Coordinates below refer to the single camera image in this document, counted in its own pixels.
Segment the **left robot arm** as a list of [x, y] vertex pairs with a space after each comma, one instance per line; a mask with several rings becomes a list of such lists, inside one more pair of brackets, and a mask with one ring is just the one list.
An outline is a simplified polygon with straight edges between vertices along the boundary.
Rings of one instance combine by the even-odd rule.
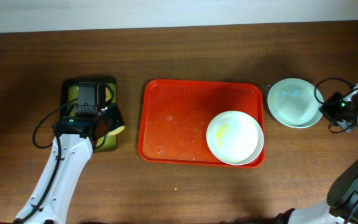
[[111, 103], [95, 114], [69, 116], [52, 126], [51, 153], [30, 199], [14, 223], [65, 223], [80, 174], [99, 147], [98, 140], [124, 129], [119, 107]]

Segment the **white plate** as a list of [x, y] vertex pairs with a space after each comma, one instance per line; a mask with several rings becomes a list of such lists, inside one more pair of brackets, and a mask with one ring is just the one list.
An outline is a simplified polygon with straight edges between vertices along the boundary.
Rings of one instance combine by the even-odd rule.
[[208, 124], [206, 142], [219, 161], [244, 166], [261, 155], [264, 133], [252, 116], [241, 111], [225, 111]]

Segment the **light green plate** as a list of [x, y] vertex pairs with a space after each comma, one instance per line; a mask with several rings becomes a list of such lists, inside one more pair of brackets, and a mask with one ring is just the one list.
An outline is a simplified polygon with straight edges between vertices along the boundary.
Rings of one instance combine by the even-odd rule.
[[321, 113], [319, 109], [323, 102], [323, 96], [311, 83], [298, 78], [287, 78], [277, 82], [267, 95], [267, 105], [271, 114], [276, 111]]

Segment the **green and yellow sponge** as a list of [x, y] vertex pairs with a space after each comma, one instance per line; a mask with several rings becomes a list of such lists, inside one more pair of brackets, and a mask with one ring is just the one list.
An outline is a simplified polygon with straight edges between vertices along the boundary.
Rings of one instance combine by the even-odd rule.
[[121, 125], [115, 129], [113, 129], [112, 131], [108, 132], [108, 136], [115, 136], [117, 134], [119, 134], [120, 132], [122, 132], [125, 129], [124, 125]]

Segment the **light blue plate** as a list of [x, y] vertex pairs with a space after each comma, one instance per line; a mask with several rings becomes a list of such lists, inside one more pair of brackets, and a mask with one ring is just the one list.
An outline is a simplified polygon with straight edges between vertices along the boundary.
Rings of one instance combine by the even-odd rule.
[[276, 111], [273, 117], [290, 128], [303, 129], [316, 124], [322, 117], [321, 113], [299, 113], [290, 111]]

